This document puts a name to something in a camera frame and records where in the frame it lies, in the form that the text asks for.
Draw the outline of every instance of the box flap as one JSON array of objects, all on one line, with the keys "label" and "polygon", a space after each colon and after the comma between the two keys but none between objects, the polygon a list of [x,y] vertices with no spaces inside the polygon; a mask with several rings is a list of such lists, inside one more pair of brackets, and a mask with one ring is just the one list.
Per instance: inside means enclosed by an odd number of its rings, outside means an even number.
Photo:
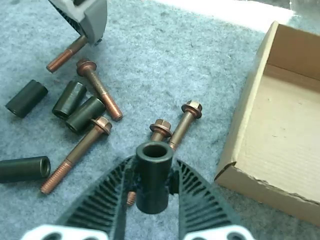
[{"label": "box flap", "polygon": [[320,36],[279,25],[268,64],[320,80]]},{"label": "box flap", "polygon": [[233,114],[231,126],[221,154],[215,178],[217,178],[224,169],[230,165],[234,165],[237,161],[244,132],[248,124],[251,109],[254,104],[256,93],[267,64],[278,26],[279,24],[277,22],[274,22],[271,25],[256,53],[253,67],[248,74],[239,104]]},{"label": "box flap", "polygon": [[305,199],[296,193],[285,192],[244,173],[235,166],[226,169],[216,182],[289,215],[320,226],[320,204],[318,202]]}]

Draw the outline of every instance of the bushing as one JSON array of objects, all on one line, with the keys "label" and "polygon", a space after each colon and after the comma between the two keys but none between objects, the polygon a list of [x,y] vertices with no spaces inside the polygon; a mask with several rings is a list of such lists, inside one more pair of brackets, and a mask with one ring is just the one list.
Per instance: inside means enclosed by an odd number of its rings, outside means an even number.
[{"label": "bushing", "polygon": [[167,208],[173,155],[170,146],[161,141],[146,142],[136,149],[136,206],[143,213],[158,214]]},{"label": "bushing", "polygon": [[80,105],[86,94],[86,87],[77,81],[70,81],[54,105],[52,113],[58,118],[67,119]]},{"label": "bushing", "polygon": [[72,132],[80,134],[90,125],[91,119],[100,117],[105,109],[105,105],[92,96],[70,115],[65,124]]},{"label": "bushing", "polygon": [[31,80],[5,107],[19,118],[24,118],[47,95],[48,90],[39,82]]},{"label": "bushing", "polygon": [[0,161],[0,183],[38,180],[50,174],[50,160],[47,156],[36,156]]}]

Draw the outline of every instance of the cardboard box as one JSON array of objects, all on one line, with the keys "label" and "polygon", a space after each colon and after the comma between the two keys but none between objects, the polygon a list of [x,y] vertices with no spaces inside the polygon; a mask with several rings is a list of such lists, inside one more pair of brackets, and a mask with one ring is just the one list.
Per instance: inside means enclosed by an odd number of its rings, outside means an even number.
[{"label": "cardboard box", "polygon": [[271,25],[215,181],[320,226],[320,36]]}]

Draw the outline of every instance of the white plastic part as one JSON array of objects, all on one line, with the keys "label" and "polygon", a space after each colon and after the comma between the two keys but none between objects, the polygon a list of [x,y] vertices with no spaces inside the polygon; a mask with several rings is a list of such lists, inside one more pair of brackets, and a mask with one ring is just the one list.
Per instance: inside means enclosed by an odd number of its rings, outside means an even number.
[{"label": "white plastic part", "polygon": [[62,10],[69,18],[80,23],[85,18],[85,11],[95,4],[96,0],[84,0],[79,6],[74,5],[73,0],[49,0],[58,9]]},{"label": "white plastic part", "polygon": [[40,225],[27,231],[21,240],[46,240],[46,238],[49,240],[85,240],[89,238],[109,240],[104,231],[49,224]]},{"label": "white plastic part", "polygon": [[243,226],[230,225],[202,231],[189,232],[183,240],[255,240]]}]

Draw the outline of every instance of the hole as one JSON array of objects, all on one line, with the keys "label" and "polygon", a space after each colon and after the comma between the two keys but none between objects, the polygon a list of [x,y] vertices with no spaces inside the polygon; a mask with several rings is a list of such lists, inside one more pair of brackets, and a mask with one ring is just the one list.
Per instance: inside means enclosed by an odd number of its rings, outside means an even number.
[{"label": "hole", "polygon": [[67,119],[68,118],[68,115],[62,111],[53,110],[52,112],[54,115],[56,115],[60,119]]},{"label": "hole", "polygon": [[47,177],[50,173],[49,159],[45,158],[40,162],[40,171],[43,177]]},{"label": "hole", "polygon": [[86,0],[74,0],[73,1],[73,5],[75,5],[75,6],[79,6],[79,5],[81,5],[83,2],[85,2]]},{"label": "hole", "polygon": [[62,236],[58,232],[50,233],[49,235],[42,238],[42,240],[61,240]]},{"label": "hole", "polygon": [[69,123],[65,122],[66,126],[74,133],[77,133],[77,129],[75,129],[72,125],[70,125]]},{"label": "hole", "polygon": [[246,240],[246,238],[238,232],[230,232],[227,236],[228,240]]},{"label": "hole", "polygon": [[161,145],[149,145],[143,149],[143,154],[150,158],[161,158],[167,154],[167,149]]}]

